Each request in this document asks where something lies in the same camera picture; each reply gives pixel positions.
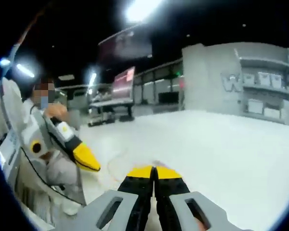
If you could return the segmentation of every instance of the table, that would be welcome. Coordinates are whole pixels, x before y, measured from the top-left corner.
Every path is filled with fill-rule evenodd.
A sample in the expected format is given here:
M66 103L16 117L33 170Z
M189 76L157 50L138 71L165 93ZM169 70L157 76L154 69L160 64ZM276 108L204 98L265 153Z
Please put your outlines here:
M116 189L132 167L157 160L177 170L190 191L222 207L241 229L268 231L289 204L289 126L180 111L82 126L80 137L102 165L99 173L82 172L87 203ZM146 230L161 230L154 209Z
M134 117L132 115L132 110L131 108L134 106L134 102L131 98L121 98L121 99L113 99L109 101L102 101L102 102L96 102L96 103L91 103L89 105L89 109L91 108L97 108L98 109L98 114L102 115L102 120L94 123L89 123L89 127L95 126L95 125L101 125L103 123L114 123L115 122L115 112L113 108L115 107L126 107L127 108L127 114L125 116L120 117L121 122L126 122L126 121L133 121ZM108 111L112 113L112 118L104 120L103 112Z

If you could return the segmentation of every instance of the storage bin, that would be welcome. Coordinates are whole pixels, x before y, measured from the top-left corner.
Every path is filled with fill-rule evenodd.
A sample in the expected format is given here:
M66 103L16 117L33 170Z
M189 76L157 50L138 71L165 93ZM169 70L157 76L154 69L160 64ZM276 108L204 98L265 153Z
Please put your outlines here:
M251 85L255 84L255 75L253 74L244 73L243 79L244 79L244 83L246 84L251 84Z
M273 88L282 88L282 76L271 74L271 81Z
M263 102L259 100L250 99L248 101L248 112L262 114Z
M271 85L271 78L269 73L265 72L258 72L259 77L259 83L264 86L270 86Z
M280 111L276 109L271 108L265 108L264 109L264 116L280 119Z

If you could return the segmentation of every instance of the yellow beak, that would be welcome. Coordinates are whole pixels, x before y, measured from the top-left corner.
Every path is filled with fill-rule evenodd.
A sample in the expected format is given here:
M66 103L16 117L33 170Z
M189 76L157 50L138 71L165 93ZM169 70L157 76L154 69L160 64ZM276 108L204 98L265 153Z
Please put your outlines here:
M90 148L81 142L74 150L73 155L76 165L81 169L98 172L101 170L100 163L96 160Z

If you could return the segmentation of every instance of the face mask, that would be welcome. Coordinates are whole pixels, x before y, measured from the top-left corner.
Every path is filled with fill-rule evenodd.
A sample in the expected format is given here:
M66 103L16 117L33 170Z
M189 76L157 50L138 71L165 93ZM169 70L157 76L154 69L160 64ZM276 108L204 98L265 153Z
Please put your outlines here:
M40 108L45 109L48 107L48 96L42 96L40 98Z

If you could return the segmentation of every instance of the shelf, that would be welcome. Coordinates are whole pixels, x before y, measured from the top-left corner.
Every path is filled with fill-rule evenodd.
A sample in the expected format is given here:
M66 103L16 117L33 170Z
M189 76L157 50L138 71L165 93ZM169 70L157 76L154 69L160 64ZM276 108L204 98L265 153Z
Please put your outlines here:
M277 70L289 70L289 64L279 60L261 59L257 57L240 57L242 67L268 68Z
M270 92L276 92L279 94L286 94L289 95L289 90L282 89L282 88L273 88L270 86L260 85L260 84L245 84L243 83L243 88L249 88L249 89L258 89L258 90L266 90Z
M285 121L282 119L277 119L273 117L268 117L264 116L262 114L256 114L256 113L243 113L243 116L249 117L249 118L254 118L254 119L260 119L260 120L266 120L266 121L271 121L279 124L285 124Z

